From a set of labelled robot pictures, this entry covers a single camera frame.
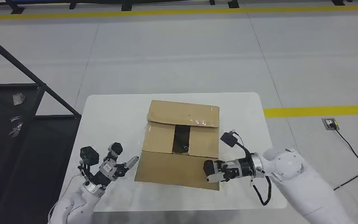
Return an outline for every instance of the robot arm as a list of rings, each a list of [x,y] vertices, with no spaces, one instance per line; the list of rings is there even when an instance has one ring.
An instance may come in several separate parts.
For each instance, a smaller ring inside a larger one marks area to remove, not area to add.
[[[92,175],[90,166],[99,162],[99,154],[92,147],[81,148],[81,161],[78,167],[85,182],[69,196],[62,197],[55,205],[49,224],[90,224],[96,204],[104,195],[107,186],[122,177],[139,160],[138,156],[128,162],[117,164],[116,160],[122,153],[121,144],[109,146],[108,155],[100,165],[99,171]]]
[[[348,217],[333,189],[294,150],[275,152],[268,150],[263,155],[249,153],[233,136],[235,132],[224,133],[221,140],[231,147],[235,144],[245,151],[245,158],[232,161],[204,163],[207,181],[229,181],[243,176],[271,179],[288,202],[312,224],[354,224]]]

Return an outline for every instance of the tape strip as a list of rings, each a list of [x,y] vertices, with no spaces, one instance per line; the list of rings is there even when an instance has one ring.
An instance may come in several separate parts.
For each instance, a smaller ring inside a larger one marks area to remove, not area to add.
[[[267,108],[266,118],[286,118],[293,116],[332,116],[358,115],[358,106],[314,106],[308,108]]]
[[[123,16],[154,16],[154,15],[188,15],[213,13],[269,13],[269,12],[330,12],[357,11],[358,6],[319,6],[319,7],[276,7],[276,8],[206,8],[191,10],[150,10],[128,12],[83,12],[83,13],[44,13],[20,15],[0,15],[0,20],[50,19],[50,18],[94,18],[94,17],[123,17]]]

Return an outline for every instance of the white floor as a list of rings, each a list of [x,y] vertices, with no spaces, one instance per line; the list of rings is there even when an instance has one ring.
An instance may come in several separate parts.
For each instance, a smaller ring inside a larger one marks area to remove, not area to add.
[[[358,12],[0,21],[0,44],[80,113],[93,94],[257,92],[264,108],[356,105],[357,43]],[[3,58],[0,68],[0,83],[29,82]],[[67,112],[50,97],[38,112],[59,113]],[[358,151],[358,117],[336,119]],[[334,132],[324,129],[320,117],[267,123],[275,147],[297,148],[332,187],[358,173],[357,159]],[[358,179],[337,195],[358,222],[356,189]],[[96,214],[100,219],[307,223],[290,206]]]

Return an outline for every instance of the power outlet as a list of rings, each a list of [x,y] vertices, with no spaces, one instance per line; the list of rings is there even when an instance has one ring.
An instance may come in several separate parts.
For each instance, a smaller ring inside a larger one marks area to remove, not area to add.
[[[336,124],[337,130],[339,130],[339,126],[335,118],[322,118],[322,122],[326,130],[335,130],[334,128],[331,128],[329,125],[332,123]]]

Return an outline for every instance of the cardboard box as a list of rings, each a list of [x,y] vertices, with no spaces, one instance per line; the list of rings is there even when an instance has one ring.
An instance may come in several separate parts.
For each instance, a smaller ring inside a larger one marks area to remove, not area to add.
[[[219,190],[204,161],[219,155],[219,107],[153,100],[135,181]]]

